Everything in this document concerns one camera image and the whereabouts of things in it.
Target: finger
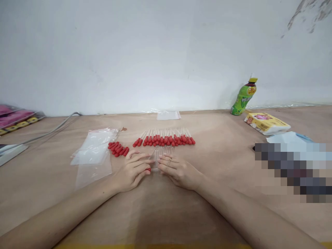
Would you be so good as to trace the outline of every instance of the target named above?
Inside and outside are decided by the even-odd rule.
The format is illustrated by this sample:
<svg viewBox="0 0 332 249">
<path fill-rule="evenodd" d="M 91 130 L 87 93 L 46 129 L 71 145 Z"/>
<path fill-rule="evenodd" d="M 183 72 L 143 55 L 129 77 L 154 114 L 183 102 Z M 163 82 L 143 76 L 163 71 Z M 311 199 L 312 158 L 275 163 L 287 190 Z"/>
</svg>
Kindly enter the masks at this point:
<svg viewBox="0 0 332 249">
<path fill-rule="evenodd" d="M 160 169 L 162 172 L 175 177 L 176 176 L 176 169 L 173 169 L 171 167 L 168 167 L 164 164 L 159 164 L 158 169 Z"/>
<path fill-rule="evenodd" d="M 138 174 L 142 173 L 144 170 L 149 169 L 149 168 L 151 168 L 150 165 L 141 164 L 141 165 L 137 166 L 136 168 L 134 168 L 133 170 L 135 172 L 135 175 L 138 175 Z"/>
<path fill-rule="evenodd" d="M 164 164 L 164 165 L 166 165 L 168 167 L 171 167 L 171 168 L 174 168 L 174 169 L 177 169 L 180 165 L 179 163 L 174 163 L 172 161 L 167 161 L 167 160 L 164 160 L 164 159 L 158 159 L 158 162 L 160 164 Z"/>
<path fill-rule="evenodd" d="M 138 161 L 139 159 L 142 159 L 142 158 L 145 158 L 145 157 L 149 157 L 149 156 L 151 156 L 151 155 L 150 155 L 150 154 L 147 154 L 147 153 L 139 154 L 138 156 L 133 157 L 132 159 L 130 159 L 130 160 L 129 160 L 129 163 L 136 162 L 136 161 Z"/>
<path fill-rule="evenodd" d="M 126 160 L 129 160 L 133 154 L 138 154 L 138 153 L 139 153 L 138 150 L 129 151 L 128 154 L 126 155 Z"/>
<path fill-rule="evenodd" d="M 150 174 L 151 174 L 151 172 L 148 170 L 144 170 L 143 172 L 139 173 L 138 176 L 135 178 L 134 182 L 132 183 L 133 186 L 136 187 L 144 176 L 150 175 Z"/>
<path fill-rule="evenodd" d="M 174 162 L 174 163 L 179 163 L 179 162 L 180 162 L 179 159 L 177 159 L 177 158 L 172 158 L 172 157 L 168 157 L 168 156 L 166 156 L 166 155 L 164 155 L 164 156 L 159 155 L 159 158 L 160 158 L 160 159 L 163 159 L 163 160 L 166 160 L 166 161 L 172 161 L 172 162 Z"/>
<path fill-rule="evenodd" d="M 173 158 L 173 159 L 178 159 L 176 156 L 174 156 L 174 155 L 172 155 L 172 154 L 164 153 L 163 155 L 164 155 L 164 156 L 167 156 L 167 157 L 170 157 L 170 158 Z"/>
<path fill-rule="evenodd" d="M 155 161 L 154 160 L 149 160 L 149 159 L 145 159 L 145 160 L 139 160 L 139 161 L 136 161 L 136 162 L 133 162 L 133 163 L 130 163 L 129 165 L 133 168 L 141 165 L 141 164 L 151 164 L 151 163 L 154 163 Z"/>
</svg>

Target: clear plastic bag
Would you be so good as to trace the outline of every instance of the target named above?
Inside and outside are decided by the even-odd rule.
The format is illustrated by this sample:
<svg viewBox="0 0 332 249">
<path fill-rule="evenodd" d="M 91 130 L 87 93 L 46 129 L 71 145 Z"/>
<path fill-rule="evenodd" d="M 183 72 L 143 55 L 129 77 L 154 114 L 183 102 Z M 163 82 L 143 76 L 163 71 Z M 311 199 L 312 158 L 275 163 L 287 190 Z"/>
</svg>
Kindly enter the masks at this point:
<svg viewBox="0 0 332 249">
<path fill-rule="evenodd" d="M 118 129 L 90 130 L 83 145 L 72 155 L 70 165 L 101 164 L 107 157 L 108 143 L 116 140 Z"/>
<path fill-rule="evenodd" d="M 164 153 L 173 155 L 174 154 L 174 147 L 173 146 L 156 146 L 152 155 L 149 157 L 150 160 L 154 160 L 155 163 L 151 164 L 151 171 L 160 171 L 158 169 L 158 159 L 159 155 L 163 155 Z"/>
<path fill-rule="evenodd" d="M 181 119 L 178 111 L 160 111 L 157 114 L 157 120 Z"/>
<path fill-rule="evenodd" d="M 89 131 L 81 148 L 72 155 L 71 165 L 79 166 L 76 190 L 112 173 L 108 143 L 116 140 L 118 132 L 111 128 Z"/>
</svg>

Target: plastic bottle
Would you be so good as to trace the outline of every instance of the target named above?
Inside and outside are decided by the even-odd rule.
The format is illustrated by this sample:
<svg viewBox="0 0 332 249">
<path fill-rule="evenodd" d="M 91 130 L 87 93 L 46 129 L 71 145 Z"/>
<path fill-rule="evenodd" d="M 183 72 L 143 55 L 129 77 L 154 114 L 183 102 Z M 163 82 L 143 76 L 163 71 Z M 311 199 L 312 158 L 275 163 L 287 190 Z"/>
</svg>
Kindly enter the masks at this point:
<svg viewBox="0 0 332 249">
<path fill-rule="evenodd" d="M 249 82 L 243 87 L 241 87 L 238 97 L 231 108 L 231 114 L 240 116 L 241 113 L 244 112 L 244 110 L 246 109 L 246 105 L 256 92 L 256 82 L 257 78 L 250 78 Z"/>
</svg>

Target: gray cable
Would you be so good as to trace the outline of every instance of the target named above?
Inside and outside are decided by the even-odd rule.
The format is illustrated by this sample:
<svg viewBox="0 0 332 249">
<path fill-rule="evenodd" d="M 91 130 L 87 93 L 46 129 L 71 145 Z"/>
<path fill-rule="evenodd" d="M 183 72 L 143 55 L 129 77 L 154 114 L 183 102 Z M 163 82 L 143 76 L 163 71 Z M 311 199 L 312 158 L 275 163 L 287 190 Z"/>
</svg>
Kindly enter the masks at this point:
<svg viewBox="0 0 332 249">
<path fill-rule="evenodd" d="M 12 147 L 9 147 L 8 149 L 0 150 L 0 153 L 5 152 L 5 151 L 7 151 L 7 150 L 10 150 L 10 149 L 12 149 L 12 148 L 15 148 L 15 147 L 17 147 L 17 146 L 20 146 L 20 145 L 27 144 L 27 143 L 29 143 L 29 142 L 35 141 L 35 140 L 37 140 L 37 139 L 40 139 L 40 138 L 42 138 L 42 137 L 44 137 L 44 136 L 47 136 L 47 135 L 49 135 L 49 134 L 55 132 L 57 129 L 59 129 L 61 126 L 63 126 L 63 125 L 68 121 L 68 119 L 69 119 L 72 115 L 74 115 L 74 114 L 78 114 L 78 115 L 82 116 L 82 114 L 80 114 L 80 113 L 78 113 L 78 112 L 73 112 L 72 114 L 70 114 L 70 115 L 68 116 L 68 118 L 66 118 L 66 119 L 65 119 L 60 125 L 58 125 L 54 130 L 52 130 L 52 131 L 50 131 L 50 132 L 48 132 L 48 133 L 46 133 L 46 134 L 44 134 L 44 135 L 41 135 L 41 136 L 39 136 L 39 137 L 35 137 L 35 138 L 29 139 L 29 140 L 27 140 L 27 141 L 25 141 L 25 142 L 22 142 L 22 143 L 20 143 L 20 144 L 17 144 L 17 145 L 14 145 L 14 146 L 12 146 Z"/>
</svg>

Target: yellow bottle cap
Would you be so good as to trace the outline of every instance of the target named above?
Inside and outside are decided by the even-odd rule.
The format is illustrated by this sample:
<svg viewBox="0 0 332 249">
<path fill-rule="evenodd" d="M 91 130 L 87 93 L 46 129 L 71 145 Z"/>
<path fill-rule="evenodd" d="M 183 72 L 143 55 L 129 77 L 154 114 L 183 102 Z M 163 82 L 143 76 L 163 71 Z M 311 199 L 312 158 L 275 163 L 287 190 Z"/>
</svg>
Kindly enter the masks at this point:
<svg viewBox="0 0 332 249">
<path fill-rule="evenodd" d="M 253 82 L 253 83 L 255 83 L 255 82 L 257 82 L 257 80 L 258 80 L 258 78 L 250 78 L 250 79 L 249 79 L 249 82 Z"/>
</svg>

